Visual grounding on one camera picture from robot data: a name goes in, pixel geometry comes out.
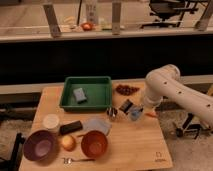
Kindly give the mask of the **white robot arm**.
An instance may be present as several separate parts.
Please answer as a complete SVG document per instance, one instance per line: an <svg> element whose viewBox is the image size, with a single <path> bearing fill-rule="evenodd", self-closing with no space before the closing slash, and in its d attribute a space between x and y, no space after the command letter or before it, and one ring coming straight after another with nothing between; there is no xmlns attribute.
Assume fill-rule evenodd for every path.
<svg viewBox="0 0 213 171"><path fill-rule="evenodd" d="M167 97L213 127L213 97L181 84L179 78L180 70L173 64L150 71L145 77L142 108L156 108Z"/></svg>

